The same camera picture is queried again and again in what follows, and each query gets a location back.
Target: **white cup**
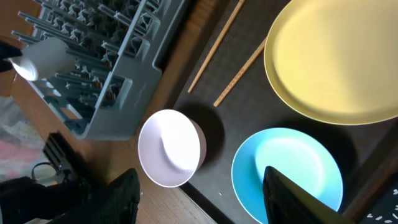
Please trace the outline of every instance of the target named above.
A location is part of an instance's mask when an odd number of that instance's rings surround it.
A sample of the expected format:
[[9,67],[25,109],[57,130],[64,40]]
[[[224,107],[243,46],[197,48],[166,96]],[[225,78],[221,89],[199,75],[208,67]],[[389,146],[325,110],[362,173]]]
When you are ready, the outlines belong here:
[[205,135],[184,114],[175,110],[158,111],[141,129],[138,155],[153,182],[163,187],[178,187],[203,164]]
[[75,69],[75,58],[67,54],[67,48],[64,41],[50,37],[22,49],[22,56],[10,61],[26,80],[50,78],[57,72],[69,73]]

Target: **wooden table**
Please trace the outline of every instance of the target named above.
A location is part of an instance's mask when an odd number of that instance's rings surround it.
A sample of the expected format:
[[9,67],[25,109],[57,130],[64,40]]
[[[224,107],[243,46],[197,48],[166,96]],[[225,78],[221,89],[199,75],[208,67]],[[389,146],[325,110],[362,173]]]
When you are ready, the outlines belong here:
[[[196,63],[226,3],[223,0],[197,0],[188,9],[174,48],[170,51],[164,75],[137,133],[151,114],[167,103],[172,104],[170,95],[178,93],[181,88],[177,80]],[[11,95],[43,139],[52,132],[61,132],[71,147],[85,159],[96,178],[110,182],[131,167],[137,169],[142,191],[137,223],[213,223],[180,189],[158,187],[146,177],[138,160],[137,136],[123,142],[79,141],[20,76],[12,86]]]

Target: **plate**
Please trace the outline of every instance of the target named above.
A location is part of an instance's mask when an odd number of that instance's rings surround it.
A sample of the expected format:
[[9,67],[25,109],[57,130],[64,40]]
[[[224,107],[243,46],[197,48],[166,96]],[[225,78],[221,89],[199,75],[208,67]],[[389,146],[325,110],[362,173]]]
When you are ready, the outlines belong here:
[[268,223],[262,181],[273,166],[319,201],[338,211],[343,179],[331,154],[311,136],[288,128],[271,128],[248,138],[232,163],[232,184],[243,208],[259,223]]
[[332,124],[398,115],[398,1],[292,0],[265,46],[268,79],[295,111]]

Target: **bowl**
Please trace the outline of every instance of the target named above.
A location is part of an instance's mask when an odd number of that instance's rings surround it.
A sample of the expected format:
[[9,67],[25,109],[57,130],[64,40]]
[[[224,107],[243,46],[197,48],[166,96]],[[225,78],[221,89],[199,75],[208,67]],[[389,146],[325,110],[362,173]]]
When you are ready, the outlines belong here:
[[259,223],[268,223],[262,181],[273,166],[319,201],[337,211],[343,179],[334,158],[311,136],[288,128],[271,128],[243,142],[232,163],[232,185],[243,208]]
[[153,114],[141,129],[138,155],[144,172],[156,184],[178,187],[202,165],[206,139],[196,122],[175,110]]

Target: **pink cup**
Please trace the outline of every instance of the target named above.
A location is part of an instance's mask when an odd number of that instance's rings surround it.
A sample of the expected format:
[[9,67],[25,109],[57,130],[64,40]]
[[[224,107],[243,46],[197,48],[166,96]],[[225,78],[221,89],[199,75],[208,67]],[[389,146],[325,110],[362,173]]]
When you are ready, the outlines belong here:
[[175,110],[158,111],[141,129],[138,155],[153,182],[163,187],[178,187],[203,164],[205,135],[184,114]]

